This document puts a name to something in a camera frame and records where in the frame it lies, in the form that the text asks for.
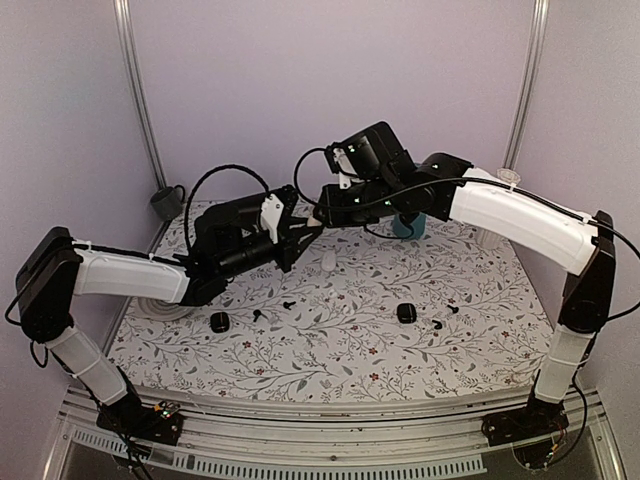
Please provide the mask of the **white oval earbud case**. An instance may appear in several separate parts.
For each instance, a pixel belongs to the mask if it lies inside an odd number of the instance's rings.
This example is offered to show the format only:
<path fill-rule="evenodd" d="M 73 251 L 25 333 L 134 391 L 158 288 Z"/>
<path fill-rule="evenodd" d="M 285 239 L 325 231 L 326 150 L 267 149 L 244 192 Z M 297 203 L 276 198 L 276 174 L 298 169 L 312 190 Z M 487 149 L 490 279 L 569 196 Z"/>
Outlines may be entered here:
<path fill-rule="evenodd" d="M 337 257 L 334 251 L 325 251 L 321 258 L 321 269 L 325 272 L 332 272 L 336 269 Z"/>

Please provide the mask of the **white ribbed vase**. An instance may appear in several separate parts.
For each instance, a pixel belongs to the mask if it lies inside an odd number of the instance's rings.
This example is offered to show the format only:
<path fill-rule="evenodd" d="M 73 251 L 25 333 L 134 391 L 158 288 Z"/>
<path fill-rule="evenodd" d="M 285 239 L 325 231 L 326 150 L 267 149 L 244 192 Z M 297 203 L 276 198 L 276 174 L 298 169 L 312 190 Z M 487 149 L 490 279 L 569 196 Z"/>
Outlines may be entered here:
<path fill-rule="evenodd" d="M 498 169 L 497 178 L 501 181 L 515 186 L 517 186 L 521 181 L 520 175 L 514 170 L 508 168 Z M 501 237 L 494 232 L 479 228 L 477 230 L 476 241 L 480 247 L 488 250 L 493 250 L 500 245 Z"/>

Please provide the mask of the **black earbud case left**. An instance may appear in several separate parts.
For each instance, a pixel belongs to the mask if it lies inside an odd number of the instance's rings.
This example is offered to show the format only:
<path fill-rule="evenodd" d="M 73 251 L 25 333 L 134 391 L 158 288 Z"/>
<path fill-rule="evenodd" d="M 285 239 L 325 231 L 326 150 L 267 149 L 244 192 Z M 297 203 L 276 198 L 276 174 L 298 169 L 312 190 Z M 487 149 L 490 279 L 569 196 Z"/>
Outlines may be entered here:
<path fill-rule="evenodd" d="M 209 318 L 209 325 L 213 333 L 225 333 L 230 329 L 229 315 L 226 312 L 214 312 Z"/>

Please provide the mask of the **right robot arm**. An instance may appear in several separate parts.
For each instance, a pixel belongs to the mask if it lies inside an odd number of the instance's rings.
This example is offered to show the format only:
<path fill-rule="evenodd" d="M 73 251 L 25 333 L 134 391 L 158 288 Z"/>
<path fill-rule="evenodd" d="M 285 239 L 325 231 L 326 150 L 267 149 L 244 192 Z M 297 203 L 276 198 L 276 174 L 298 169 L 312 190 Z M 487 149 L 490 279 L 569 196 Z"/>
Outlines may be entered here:
<path fill-rule="evenodd" d="M 616 272 L 610 217 L 569 210 L 447 153 L 416 164 L 385 121 L 319 151 L 339 178 L 313 204 L 326 226 L 424 214 L 494 233 L 564 269 L 557 325 L 516 421 L 524 435 L 539 435 L 554 422 L 573 376 L 609 320 Z"/>

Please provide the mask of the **aluminium front rail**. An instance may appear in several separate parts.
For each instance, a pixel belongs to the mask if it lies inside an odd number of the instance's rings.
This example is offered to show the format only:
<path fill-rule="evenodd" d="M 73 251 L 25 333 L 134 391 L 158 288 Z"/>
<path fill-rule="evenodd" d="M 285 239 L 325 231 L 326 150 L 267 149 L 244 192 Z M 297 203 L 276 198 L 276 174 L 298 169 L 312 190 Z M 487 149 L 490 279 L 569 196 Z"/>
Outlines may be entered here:
<path fill-rule="evenodd" d="M 520 407 L 527 390 L 390 403 L 316 404 L 222 399 L 141 388 L 177 402 L 176 446 L 145 443 L 142 469 L 99 429 L 93 403 L 70 388 L 46 457 L 47 479 L 625 479 L 596 390 L 565 401 L 570 426 L 552 466 L 520 464 L 520 444 L 491 445 L 484 416 Z"/>

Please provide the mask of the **black earbud case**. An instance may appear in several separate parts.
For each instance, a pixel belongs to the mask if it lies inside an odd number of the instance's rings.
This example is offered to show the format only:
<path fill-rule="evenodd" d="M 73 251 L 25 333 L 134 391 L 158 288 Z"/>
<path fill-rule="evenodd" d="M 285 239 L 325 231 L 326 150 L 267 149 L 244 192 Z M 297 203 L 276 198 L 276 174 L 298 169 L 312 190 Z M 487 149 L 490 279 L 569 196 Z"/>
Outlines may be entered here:
<path fill-rule="evenodd" d="M 214 312 L 209 318 L 209 325 L 213 333 L 225 333 L 230 329 L 229 315 L 226 312 Z"/>
<path fill-rule="evenodd" d="M 416 321 L 416 307 L 411 303 L 401 303 L 396 308 L 396 316 L 401 324 L 412 324 Z"/>

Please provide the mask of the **aluminium frame post left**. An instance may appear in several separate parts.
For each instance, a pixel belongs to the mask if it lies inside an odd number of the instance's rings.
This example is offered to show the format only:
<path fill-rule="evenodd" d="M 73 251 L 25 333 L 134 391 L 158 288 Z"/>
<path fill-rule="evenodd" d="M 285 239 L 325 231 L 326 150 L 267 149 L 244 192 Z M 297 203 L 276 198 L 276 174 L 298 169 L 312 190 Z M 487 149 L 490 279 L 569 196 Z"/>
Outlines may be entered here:
<path fill-rule="evenodd" d="M 156 187 L 158 189 L 161 189 L 167 186 L 167 180 L 160 159 L 159 150 L 146 101 L 142 72 L 139 66 L 135 43 L 130 2 L 127 0 L 114 0 L 113 6 L 125 70 L 127 73 L 132 100 L 141 130 L 143 145 L 150 163 L 150 168 Z"/>

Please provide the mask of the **white ribbed plate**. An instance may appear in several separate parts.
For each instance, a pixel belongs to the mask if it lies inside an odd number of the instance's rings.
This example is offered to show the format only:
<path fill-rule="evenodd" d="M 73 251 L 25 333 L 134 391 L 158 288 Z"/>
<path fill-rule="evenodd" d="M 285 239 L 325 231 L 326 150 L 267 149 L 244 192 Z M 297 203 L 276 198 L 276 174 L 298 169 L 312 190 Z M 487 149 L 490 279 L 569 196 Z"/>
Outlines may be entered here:
<path fill-rule="evenodd" d="M 138 298 L 136 314 L 151 321 L 172 322 L 188 316 L 194 310 L 195 307 L 167 303 L 151 298 Z"/>

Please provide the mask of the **white earbud charging case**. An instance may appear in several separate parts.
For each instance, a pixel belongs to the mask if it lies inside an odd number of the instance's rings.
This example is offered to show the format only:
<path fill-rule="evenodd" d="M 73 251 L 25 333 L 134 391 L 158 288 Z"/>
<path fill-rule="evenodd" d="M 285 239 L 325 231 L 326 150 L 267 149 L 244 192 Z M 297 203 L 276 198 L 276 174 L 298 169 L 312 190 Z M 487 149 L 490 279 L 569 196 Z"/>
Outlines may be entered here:
<path fill-rule="evenodd" d="M 322 222 L 320 220 L 316 219 L 315 217 L 310 216 L 307 219 L 307 226 L 308 227 L 321 227 L 322 226 Z"/>

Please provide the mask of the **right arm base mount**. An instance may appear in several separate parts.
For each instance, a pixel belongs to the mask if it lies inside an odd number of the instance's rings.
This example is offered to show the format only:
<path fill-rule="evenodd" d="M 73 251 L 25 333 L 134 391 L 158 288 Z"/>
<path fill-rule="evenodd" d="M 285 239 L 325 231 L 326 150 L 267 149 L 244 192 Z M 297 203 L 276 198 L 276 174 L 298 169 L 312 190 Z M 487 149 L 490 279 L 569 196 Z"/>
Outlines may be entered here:
<path fill-rule="evenodd" d="M 560 432 L 568 426 L 562 406 L 528 405 L 485 415 L 481 432 L 490 446 L 498 446 Z"/>

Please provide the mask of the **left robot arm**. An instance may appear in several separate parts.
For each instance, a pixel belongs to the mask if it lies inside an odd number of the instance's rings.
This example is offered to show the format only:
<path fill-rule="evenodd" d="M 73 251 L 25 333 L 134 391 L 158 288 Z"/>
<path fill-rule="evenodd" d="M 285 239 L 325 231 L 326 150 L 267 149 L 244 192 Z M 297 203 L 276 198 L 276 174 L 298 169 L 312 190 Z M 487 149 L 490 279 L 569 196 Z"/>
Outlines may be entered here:
<path fill-rule="evenodd" d="M 126 376 L 74 323 L 72 300 L 110 295 L 201 307 L 237 276 L 268 263 L 290 271 L 321 233 L 320 223 L 297 217 L 298 195 L 286 185 L 271 192 L 215 204 L 195 221 L 185 255 L 171 259 L 81 242 L 65 227 L 51 229 L 16 277 L 8 306 L 15 325 L 81 381 L 128 434 L 148 426 Z"/>

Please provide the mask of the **dark green ceramic mug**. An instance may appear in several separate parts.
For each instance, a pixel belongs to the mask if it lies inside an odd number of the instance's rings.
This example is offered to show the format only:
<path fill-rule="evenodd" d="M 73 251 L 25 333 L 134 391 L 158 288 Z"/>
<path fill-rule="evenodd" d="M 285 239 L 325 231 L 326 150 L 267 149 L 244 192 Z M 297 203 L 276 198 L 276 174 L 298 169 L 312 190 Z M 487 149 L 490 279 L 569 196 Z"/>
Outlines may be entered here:
<path fill-rule="evenodd" d="M 185 194 L 182 185 L 167 186 L 153 194 L 150 205 L 162 221 L 171 221 L 182 212 Z"/>

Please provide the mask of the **teal plastic cup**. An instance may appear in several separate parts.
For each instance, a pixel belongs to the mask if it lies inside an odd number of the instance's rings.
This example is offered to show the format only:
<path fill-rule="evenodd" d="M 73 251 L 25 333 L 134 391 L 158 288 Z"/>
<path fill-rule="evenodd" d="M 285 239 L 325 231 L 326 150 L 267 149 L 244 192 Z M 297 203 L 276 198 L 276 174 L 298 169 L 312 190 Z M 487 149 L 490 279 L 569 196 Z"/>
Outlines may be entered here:
<path fill-rule="evenodd" d="M 393 234 L 402 240 L 415 240 L 423 237 L 426 229 L 426 215 L 417 214 L 415 217 L 396 215 L 392 221 Z"/>

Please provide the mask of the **black earbud case right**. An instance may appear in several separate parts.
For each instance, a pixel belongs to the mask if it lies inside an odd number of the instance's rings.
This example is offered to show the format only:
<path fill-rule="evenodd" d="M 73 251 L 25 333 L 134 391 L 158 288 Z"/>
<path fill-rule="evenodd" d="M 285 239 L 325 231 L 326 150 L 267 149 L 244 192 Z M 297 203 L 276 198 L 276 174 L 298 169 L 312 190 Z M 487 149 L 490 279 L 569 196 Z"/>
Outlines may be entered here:
<path fill-rule="evenodd" d="M 396 308 L 396 316 L 401 324 L 412 324 L 416 321 L 416 307 L 411 303 L 401 303 Z"/>

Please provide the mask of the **floral patterned table mat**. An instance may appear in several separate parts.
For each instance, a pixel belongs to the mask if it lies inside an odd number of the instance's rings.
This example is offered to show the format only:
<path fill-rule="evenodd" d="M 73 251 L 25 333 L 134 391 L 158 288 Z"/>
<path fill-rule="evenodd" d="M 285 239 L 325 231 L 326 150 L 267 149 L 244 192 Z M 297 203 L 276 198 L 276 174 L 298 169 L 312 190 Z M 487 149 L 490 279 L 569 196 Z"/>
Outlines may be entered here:
<path fill-rule="evenodd" d="M 332 272 L 321 269 L 325 251 L 336 253 Z M 401 303 L 416 307 L 414 323 L 398 321 Z M 388 223 L 328 230 L 290 272 L 243 274 L 177 321 L 136 307 L 109 351 L 133 383 L 235 399 L 392 402 L 528 387 L 552 335 L 511 245 L 484 250 L 472 227 L 437 220 L 413 241 L 393 239 Z M 214 312 L 229 315 L 227 332 L 211 331 Z"/>

